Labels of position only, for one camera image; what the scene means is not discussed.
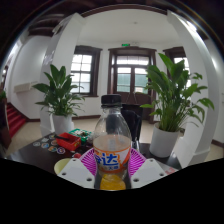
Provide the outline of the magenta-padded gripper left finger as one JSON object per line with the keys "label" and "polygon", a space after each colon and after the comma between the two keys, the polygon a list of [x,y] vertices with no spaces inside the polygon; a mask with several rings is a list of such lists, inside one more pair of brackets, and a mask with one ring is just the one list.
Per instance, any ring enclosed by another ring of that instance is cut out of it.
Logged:
{"label": "magenta-padded gripper left finger", "polygon": [[97,175],[94,149],[85,152],[80,158],[72,158],[58,176],[84,188],[93,189]]}

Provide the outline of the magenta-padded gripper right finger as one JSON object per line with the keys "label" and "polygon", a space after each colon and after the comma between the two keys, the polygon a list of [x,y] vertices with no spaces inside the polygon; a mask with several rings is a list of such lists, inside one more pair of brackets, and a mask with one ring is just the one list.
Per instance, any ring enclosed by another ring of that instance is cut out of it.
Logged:
{"label": "magenta-padded gripper right finger", "polygon": [[136,149],[131,150],[128,174],[132,189],[143,187],[166,176],[155,159],[146,159]]}

